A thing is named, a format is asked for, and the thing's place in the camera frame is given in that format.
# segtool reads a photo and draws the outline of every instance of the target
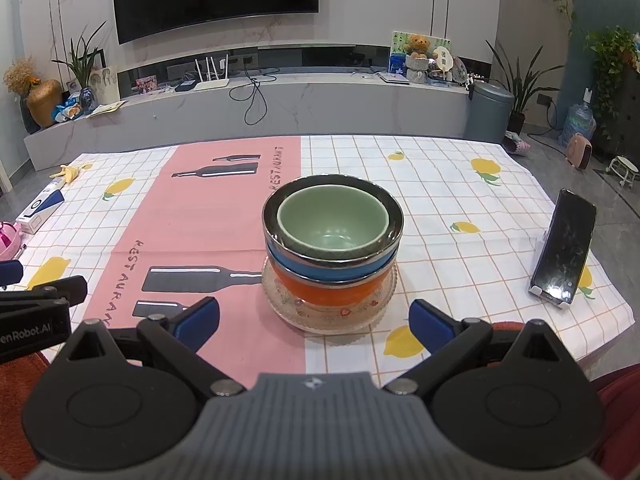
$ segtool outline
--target green bowl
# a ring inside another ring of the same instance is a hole
[[[283,243],[306,256],[346,260],[375,250],[389,226],[385,206],[349,186],[301,189],[283,200],[276,215]]]

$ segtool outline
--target orange bowl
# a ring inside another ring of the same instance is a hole
[[[287,276],[278,265],[272,266],[282,284],[297,298],[315,305],[335,307],[349,306],[364,300],[382,284],[393,267],[389,265],[385,272],[366,283],[356,283],[347,288],[322,288],[300,283]]]

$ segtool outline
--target gold vase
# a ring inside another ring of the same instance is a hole
[[[33,119],[43,128],[54,123],[53,109],[62,104],[62,85],[55,79],[47,79],[34,87],[27,97],[27,108]]]

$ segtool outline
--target white door frame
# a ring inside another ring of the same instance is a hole
[[[4,170],[4,166],[2,165],[2,161],[0,160],[0,188],[2,188],[3,193],[9,193],[14,186],[11,185],[11,181],[9,180],[9,175],[6,174]]]

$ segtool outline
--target teddy bear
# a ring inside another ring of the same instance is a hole
[[[431,41],[421,34],[409,34],[407,43],[404,45],[404,51],[414,59],[434,59],[433,54],[428,56],[427,52],[431,46]]]

